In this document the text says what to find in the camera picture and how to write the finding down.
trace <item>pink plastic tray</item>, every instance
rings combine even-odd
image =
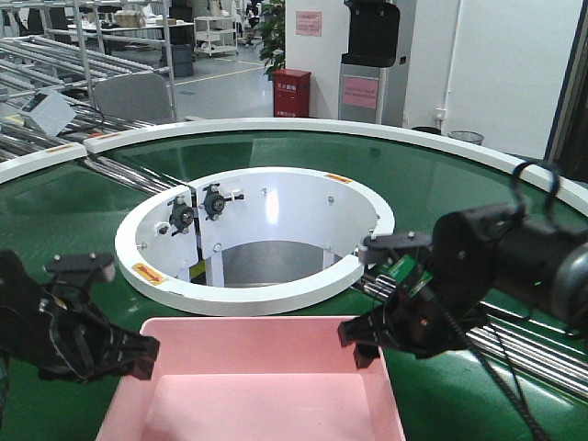
[[[383,357],[357,370],[345,319],[151,319],[153,378],[120,381],[96,440],[403,441]]]

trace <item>yellow label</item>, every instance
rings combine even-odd
[[[157,271],[145,264],[135,264],[132,266],[132,269],[134,269],[137,274],[139,274],[139,276],[143,277],[152,285],[159,285],[160,283],[165,282],[165,277],[163,275],[159,274]]]
[[[74,146],[73,144],[64,144],[64,145],[60,145],[59,147],[53,147],[51,149],[47,149],[45,152],[47,152],[47,153],[60,152],[61,150],[66,150],[66,149],[69,149],[73,146]]]
[[[108,135],[100,135],[100,136],[96,136],[94,139],[95,140],[107,140],[108,138],[114,138],[115,136],[120,136],[120,133],[116,132],[116,133],[109,133]]]
[[[339,175],[334,175],[332,173],[327,173],[326,176],[330,177],[331,179],[334,179],[335,181],[343,182],[344,184],[349,184],[350,182],[353,182],[353,180],[349,179],[348,177],[342,177]]]

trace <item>potted plant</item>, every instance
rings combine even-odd
[[[286,0],[269,0],[262,5],[263,20],[260,24],[264,44],[259,59],[266,61],[266,75],[282,69],[286,63]]]

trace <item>black cable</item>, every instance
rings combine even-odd
[[[506,345],[504,344],[503,337],[498,332],[498,329],[496,329],[496,326],[494,326],[494,323],[491,322],[490,318],[488,318],[488,327],[492,330],[492,333],[494,334],[494,336],[496,337],[496,340],[498,341],[498,345],[500,346],[500,348],[503,351],[504,362],[506,363],[506,366],[508,366],[508,370],[511,373],[511,377],[513,377],[513,383],[516,387],[516,391],[518,392],[518,398],[521,401],[521,403],[523,403],[523,405],[525,406],[526,411],[529,412],[529,406],[528,406],[528,403],[526,402],[525,394],[523,393],[523,388],[521,387],[521,383],[518,380],[518,376],[516,375],[515,365],[513,364],[513,360],[511,360],[511,357],[509,356],[508,351],[506,350]]]
[[[514,200],[516,201],[515,216],[517,219],[522,219],[526,214],[525,201],[518,184],[521,180],[521,174],[523,173],[523,170],[525,170],[530,165],[538,165],[551,172],[551,188],[549,189],[548,195],[545,198],[543,212],[551,226],[557,231],[560,231],[560,226],[558,225],[558,222],[555,219],[555,214],[553,213],[553,204],[555,203],[556,196],[560,191],[561,185],[560,173],[555,165],[548,164],[543,161],[527,161],[517,165],[514,168],[513,174],[511,175],[510,188],[511,192],[513,193]]]
[[[481,303],[479,308],[484,312],[487,316],[492,316],[500,320],[504,320],[505,322],[509,323],[527,323],[530,322],[533,318],[533,311],[534,309],[527,306],[527,313],[526,315],[517,315],[509,311],[501,311],[490,304]]]
[[[102,125],[104,124],[104,121],[105,121],[106,117],[104,116],[104,113],[102,113],[97,108],[92,107],[92,106],[88,106],[87,104],[71,104],[70,107],[89,108],[90,110],[92,110],[93,112],[96,112],[100,116],[100,122],[98,122],[96,124],[88,124],[85,127],[79,127],[77,129],[71,129],[71,130],[67,130],[67,131],[62,131],[57,136],[67,136],[67,135],[71,135],[72,133],[77,133],[79,131],[86,131],[86,130],[98,129],[98,128],[102,127]]]
[[[452,331],[456,334],[459,340],[461,340],[461,342],[468,348],[468,350],[476,357],[476,359],[480,362],[481,366],[486,371],[486,373],[488,373],[492,381],[494,381],[494,383],[502,391],[506,399],[513,405],[514,409],[517,411],[519,416],[523,419],[526,426],[531,431],[534,441],[551,441],[551,438],[549,438],[548,434],[541,427],[539,422],[533,417],[533,415],[531,415],[530,411],[526,407],[526,403],[521,401],[515,395],[513,390],[508,386],[508,384],[506,384],[506,382],[502,379],[498,372],[496,372],[496,370],[492,367],[487,357],[471,341],[471,339],[468,338],[463,329],[461,329],[461,326],[459,326],[459,323],[447,310],[445,305],[443,305],[443,303],[439,301],[435,293],[433,293],[433,291],[431,291],[430,289],[422,289],[421,293],[424,294],[428,300],[435,303],[437,308],[440,310],[441,315],[451,327]]]

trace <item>red cabinet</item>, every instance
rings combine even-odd
[[[311,99],[311,73],[280,69],[274,80],[274,117],[307,118]]]

